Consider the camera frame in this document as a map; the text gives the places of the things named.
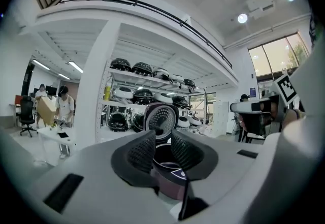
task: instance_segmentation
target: handrail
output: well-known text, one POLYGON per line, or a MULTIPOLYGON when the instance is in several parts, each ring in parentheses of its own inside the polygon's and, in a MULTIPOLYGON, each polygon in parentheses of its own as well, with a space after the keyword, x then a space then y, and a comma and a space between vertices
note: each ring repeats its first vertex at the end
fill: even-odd
MULTIPOLYGON (((81 1, 81 0, 61 0, 58 4, 64 4, 66 2, 71 2, 71 1, 81 1)), ((124 5, 129 5, 129 6, 138 6, 138 7, 142 7, 147 10, 153 11, 157 14, 165 16, 166 18, 174 21, 175 23, 178 23, 181 27, 184 27, 185 29, 189 30, 190 32, 195 34, 197 37, 199 37, 209 47, 211 47, 216 53, 218 53, 221 56, 221 58, 230 66, 230 68, 233 68, 233 65, 230 63, 230 61, 224 56, 224 54, 217 47, 214 46, 213 43, 211 43, 203 34, 201 34, 195 28, 190 26, 188 23, 182 21, 177 16, 175 16, 171 13, 168 13, 165 10, 160 9, 159 7, 153 6, 151 4, 148 4, 148 3, 145 3, 145 2, 139 1, 139 0, 101 0, 101 1, 120 3, 120 4, 124 4, 124 5)))

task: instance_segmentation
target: perforated steam plate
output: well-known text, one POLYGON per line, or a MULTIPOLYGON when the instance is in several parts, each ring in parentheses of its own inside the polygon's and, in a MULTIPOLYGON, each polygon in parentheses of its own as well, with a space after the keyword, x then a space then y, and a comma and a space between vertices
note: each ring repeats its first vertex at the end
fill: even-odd
POLYGON ((175 111, 170 106, 154 108, 146 120, 146 130, 155 130, 156 139, 163 139, 174 129, 177 122, 175 111))

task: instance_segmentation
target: black office chair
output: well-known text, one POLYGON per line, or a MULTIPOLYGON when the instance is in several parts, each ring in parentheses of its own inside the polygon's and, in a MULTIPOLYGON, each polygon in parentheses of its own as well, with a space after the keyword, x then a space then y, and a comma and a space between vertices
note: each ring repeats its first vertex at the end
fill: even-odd
POLYGON ((28 131, 30 137, 33 137, 30 133, 30 131, 36 131, 29 125, 34 124, 35 120, 33 119, 33 101, 31 101, 31 97, 24 95, 22 97, 22 100, 20 102, 20 108, 21 113, 19 116, 19 121, 23 125, 27 125, 27 127, 22 127, 22 131, 20 132, 20 135, 22 132, 28 131))

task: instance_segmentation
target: computer monitor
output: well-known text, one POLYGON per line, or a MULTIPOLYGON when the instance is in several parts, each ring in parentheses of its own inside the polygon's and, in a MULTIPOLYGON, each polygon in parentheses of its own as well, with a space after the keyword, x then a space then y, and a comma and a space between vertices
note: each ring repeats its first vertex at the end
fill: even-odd
POLYGON ((45 91, 48 93, 49 96, 55 96, 57 88, 46 86, 45 91))

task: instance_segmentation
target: ceiling air conditioning unit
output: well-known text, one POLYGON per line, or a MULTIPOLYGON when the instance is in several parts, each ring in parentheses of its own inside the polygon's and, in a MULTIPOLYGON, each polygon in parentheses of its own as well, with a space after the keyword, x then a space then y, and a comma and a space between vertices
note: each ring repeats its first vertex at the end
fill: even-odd
POLYGON ((246 3, 249 9, 248 16, 254 19, 259 19, 275 10, 274 0, 247 0, 246 3))

